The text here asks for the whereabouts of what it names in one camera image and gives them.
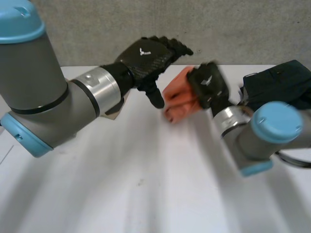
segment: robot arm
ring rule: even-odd
[[[40,157],[105,113],[131,89],[163,108],[160,73],[193,52],[165,37],[142,38],[109,65],[66,82],[45,25],[28,0],[0,0],[0,94],[12,111],[1,125]]]
[[[283,149],[311,147],[311,110],[298,111],[283,102],[269,102],[251,119],[229,102],[229,90],[215,63],[202,64],[188,81],[214,122],[243,176],[272,167],[271,155]]]

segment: white tabletop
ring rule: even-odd
[[[160,90],[184,67],[169,67],[159,78]],[[237,100],[244,75],[269,67],[221,66],[232,99]],[[89,69],[64,67],[63,72],[72,79]],[[289,153],[308,157],[307,150]],[[275,159],[270,171],[242,178],[208,112],[171,125],[136,90],[116,120],[98,118],[40,159],[4,131],[2,160],[1,233],[311,229],[311,171]]]

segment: concrete wall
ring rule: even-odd
[[[311,0],[32,0],[63,66],[109,63],[141,36],[175,37],[195,51],[177,64],[311,68]]]

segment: orange cloth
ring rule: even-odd
[[[163,91],[166,104],[164,116],[171,123],[178,123],[202,109],[187,80],[187,73],[192,69],[184,68]]]

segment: silver metal ring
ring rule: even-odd
[[[97,67],[76,78],[92,93],[103,114],[121,100],[121,92],[116,80],[105,69]]]
[[[232,127],[247,123],[247,119],[238,106],[230,106],[219,112],[214,117],[214,122],[222,134]]]

